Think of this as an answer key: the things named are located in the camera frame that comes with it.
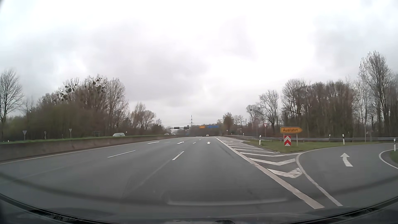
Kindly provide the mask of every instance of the sky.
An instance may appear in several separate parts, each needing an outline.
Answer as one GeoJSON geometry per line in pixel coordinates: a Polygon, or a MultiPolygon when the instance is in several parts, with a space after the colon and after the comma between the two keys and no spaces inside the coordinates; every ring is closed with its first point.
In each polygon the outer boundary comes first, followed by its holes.
{"type": "Polygon", "coordinates": [[[398,1],[3,0],[0,70],[40,98],[70,78],[126,86],[165,126],[243,115],[289,79],[355,79],[379,51],[398,71],[398,1]]]}

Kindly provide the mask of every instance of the orange sign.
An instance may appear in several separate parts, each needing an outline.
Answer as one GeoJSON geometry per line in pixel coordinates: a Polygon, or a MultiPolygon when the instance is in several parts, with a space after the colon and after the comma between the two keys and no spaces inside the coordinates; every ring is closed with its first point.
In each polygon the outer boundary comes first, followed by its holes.
{"type": "Polygon", "coordinates": [[[299,127],[281,127],[281,133],[293,133],[297,134],[302,132],[302,129],[299,127]]]}

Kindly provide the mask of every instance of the white car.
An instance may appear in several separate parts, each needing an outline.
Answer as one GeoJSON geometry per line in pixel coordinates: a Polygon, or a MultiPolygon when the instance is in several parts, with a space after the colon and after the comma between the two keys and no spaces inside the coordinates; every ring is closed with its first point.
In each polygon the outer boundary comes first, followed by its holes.
{"type": "Polygon", "coordinates": [[[125,136],[124,133],[114,133],[112,137],[120,137],[120,136],[125,136]]]}

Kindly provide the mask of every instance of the road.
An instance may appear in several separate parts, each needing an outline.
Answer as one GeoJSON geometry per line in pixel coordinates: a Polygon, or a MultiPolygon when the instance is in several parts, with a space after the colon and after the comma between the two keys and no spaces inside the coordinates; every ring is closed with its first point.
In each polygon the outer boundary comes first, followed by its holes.
{"type": "Polygon", "coordinates": [[[283,154],[232,138],[173,138],[2,163],[0,193],[97,220],[330,212],[398,196],[389,149],[283,154]]]}

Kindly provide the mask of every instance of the grass median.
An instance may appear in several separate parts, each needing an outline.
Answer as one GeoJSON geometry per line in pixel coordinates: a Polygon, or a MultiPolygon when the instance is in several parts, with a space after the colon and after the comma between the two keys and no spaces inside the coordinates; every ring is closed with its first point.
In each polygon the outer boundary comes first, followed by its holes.
{"type": "Polygon", "coordinates": [[[390,152],[390,158],[395,163],[398,163],[398,151],[391,151],[390,152]]]}
{"type": "MultiPolygon", "coordinates": [[[[296,145],[296,142],[293,141],[291,146],[284,146],[282,141],[261,141],[261,146],[258,145],[258,141],[246,141],[245,143],[249,145],[253,145],[256,147],[262,147],[274,151],[279,152],[298,152],[298,151],[307,151],[311,149],[322,149],[328,147],[336,147],[343,146],[342,142],[299,142],[296,145]]],[[[363,144],[376,144],[379,142],[346,142],[345,145],[363,145],[363,144]]]]}

